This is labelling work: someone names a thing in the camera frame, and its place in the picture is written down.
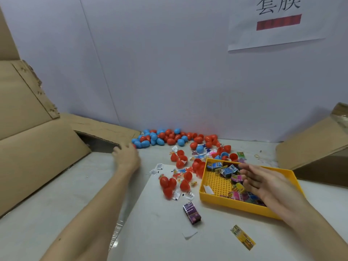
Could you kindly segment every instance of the white wall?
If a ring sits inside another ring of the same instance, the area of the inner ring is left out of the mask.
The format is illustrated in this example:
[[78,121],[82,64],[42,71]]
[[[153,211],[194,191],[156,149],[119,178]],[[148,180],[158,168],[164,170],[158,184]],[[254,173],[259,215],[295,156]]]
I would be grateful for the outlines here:
[[80,0],[0,0],[22,59],[60,112],[119,124]]
[[231,0],[82,4],[123,126],[279,141],[348,102],[348,1],[325,40],[231,54]]

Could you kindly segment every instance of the yellow basket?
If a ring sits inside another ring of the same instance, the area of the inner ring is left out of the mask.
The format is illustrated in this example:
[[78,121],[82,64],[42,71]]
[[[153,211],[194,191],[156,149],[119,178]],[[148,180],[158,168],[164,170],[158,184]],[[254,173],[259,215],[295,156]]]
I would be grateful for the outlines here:
[[[220,195],[227,196],[228,193],[232,190],[232,182],[230,179],[225,179],[220,174],[216,172],[207,171],[207,163],[229,163],[229,164],[240,164],[238,162],[230,162],[224,160],[217,160],[208,158],[205,164],[205,169],[203,173],[202,183],[199,189],[199,197],[201,201],[209,202],[213,204],[218,204],[238,210],[243,210],[245,212],[256,213],[259,215],[280,219],[275,213],[273,213],[269,208],[264,206],[259,206],[256,204],[241,202],[238,200],[233,200],[225,197],[220,197]],[[295,174],[291,170],[280,169],[280,168],[271,168],[271,167],[263,167],[273,171],[278,171],[282,173],[290,182],[295,185],[295,187],[303,194],[303,191],[298,183]],[[209,185],[214,192],[214,195],[205,193],[204,186]]]

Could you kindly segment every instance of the person's left hand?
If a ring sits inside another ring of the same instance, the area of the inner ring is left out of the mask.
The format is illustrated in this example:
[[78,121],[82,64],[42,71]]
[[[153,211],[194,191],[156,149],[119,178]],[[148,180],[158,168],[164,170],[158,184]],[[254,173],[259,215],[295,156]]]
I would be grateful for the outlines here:
[[129,172],[132,175],[140,166],[140,157],[132,143],[116,146],[112,152],[119,171]]

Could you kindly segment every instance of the red strip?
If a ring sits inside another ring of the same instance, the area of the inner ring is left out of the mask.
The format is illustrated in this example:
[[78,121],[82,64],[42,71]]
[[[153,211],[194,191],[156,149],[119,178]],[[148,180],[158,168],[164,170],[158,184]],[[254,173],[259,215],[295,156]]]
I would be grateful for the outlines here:
[[259,21],[256,26],[256,31],[283,26],[299,25],[301,22],[301,17],[302,14],[298,14],[296,16],[287,16],[276,19],[269,19],[265,21]]

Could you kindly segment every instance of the open cardboard box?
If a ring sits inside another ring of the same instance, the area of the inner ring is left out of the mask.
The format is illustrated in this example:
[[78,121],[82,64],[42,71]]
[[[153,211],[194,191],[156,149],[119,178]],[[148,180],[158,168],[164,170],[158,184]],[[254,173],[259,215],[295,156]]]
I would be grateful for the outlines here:
[[348,105],[276,147],[280,168],[296,177],[348,187]]
[[140,132],[72,114],[62,118],[20,59],[0,9],[0,216],[90,153],[73,129],[114,144]]

